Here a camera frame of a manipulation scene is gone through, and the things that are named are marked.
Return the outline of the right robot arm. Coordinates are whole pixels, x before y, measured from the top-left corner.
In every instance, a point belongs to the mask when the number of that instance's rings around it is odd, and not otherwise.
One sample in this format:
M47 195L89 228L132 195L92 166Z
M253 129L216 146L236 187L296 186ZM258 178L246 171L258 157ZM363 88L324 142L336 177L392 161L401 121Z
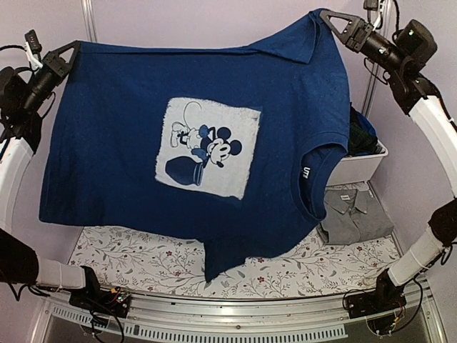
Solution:
M346 48L363 54L388 73L387 83L397 105L425 134L455 192L456 121L437 86L421 73L437 51L431 32L412 19L389 41L361 17L331 10L321 11L320 17ZM396 301L396 289L427 269L455 240L456 201L452 200L432 214L422 236L378 277L379 288L369 297L372 309L385 311Z

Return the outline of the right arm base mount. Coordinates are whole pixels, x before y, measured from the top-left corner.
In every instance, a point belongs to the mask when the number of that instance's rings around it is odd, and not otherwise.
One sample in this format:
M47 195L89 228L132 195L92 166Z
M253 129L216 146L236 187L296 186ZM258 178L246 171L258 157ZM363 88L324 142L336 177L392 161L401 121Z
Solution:
M404 288L405 285L396 286L384 271L376 278L374 290L347 292L342 305L351 319L399 309L406 305Z

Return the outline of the grey button shirt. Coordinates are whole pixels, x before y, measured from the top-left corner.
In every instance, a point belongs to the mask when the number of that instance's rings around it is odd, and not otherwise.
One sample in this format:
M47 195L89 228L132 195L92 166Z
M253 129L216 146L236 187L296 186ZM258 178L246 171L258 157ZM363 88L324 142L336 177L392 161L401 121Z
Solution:
M324 244L350 245L386 237L393 223L369 188L326 190L325 219L316 231Z

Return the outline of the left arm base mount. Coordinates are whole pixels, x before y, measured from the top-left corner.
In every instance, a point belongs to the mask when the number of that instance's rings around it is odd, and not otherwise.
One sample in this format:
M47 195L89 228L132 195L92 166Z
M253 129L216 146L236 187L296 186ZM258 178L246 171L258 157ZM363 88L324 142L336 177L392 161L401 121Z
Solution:
M73 307L125 319L129 313L131 293L121 287L102 289L91 267L83 266L86 286L70 291Z

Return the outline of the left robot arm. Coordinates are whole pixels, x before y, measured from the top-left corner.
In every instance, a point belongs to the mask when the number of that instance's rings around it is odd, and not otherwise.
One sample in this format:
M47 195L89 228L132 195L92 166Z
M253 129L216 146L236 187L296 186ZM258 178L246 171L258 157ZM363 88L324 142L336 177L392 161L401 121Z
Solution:
M84 268L42 258L12 234L19 187L41 141L44 116L39 109L47 99L55 100L54 89L69 75L79 47L79 41L73 41L40 59L39 42L28 39L22 50L29 65L1 70L1 281L78 290L89 309L99 310L106 304L106 295L87 282Z

